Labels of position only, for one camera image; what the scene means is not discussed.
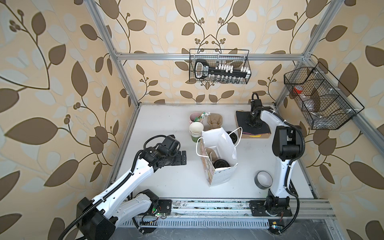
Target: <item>wall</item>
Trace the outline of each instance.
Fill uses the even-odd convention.
[[[346,0],[314,51],[366,107],[381,133],[383,120],[384,2]],[[321,198],[329,199],[351,240],[384,239],[384,158],[349,121],[339,130],[310,131],[290,97],[282,116],[306,135],[302,160]]]
[[[271,103],[283,88],[284,73],[294,65],[292,61],[250,61],[248,84],[188,80],[189,64],[182,61],[129,60],[124,67],[143,103],[248,103],[253,92]]]
[[[0,239],[56,240],[105,186],[133,106],[81,1],[0,15]]]
[[[182,48],[302,53],[327,0],[97,0],[119,52]]]

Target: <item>wire basket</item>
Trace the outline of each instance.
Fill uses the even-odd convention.
[[[189,81],[247,84],[251,77],[249,50],[189,50]]]
[[[325,78],[334,78],[334,87]],[[361,102],[321,62],[284,74],[284,84],[313,130],[336,130],[364,109]]]

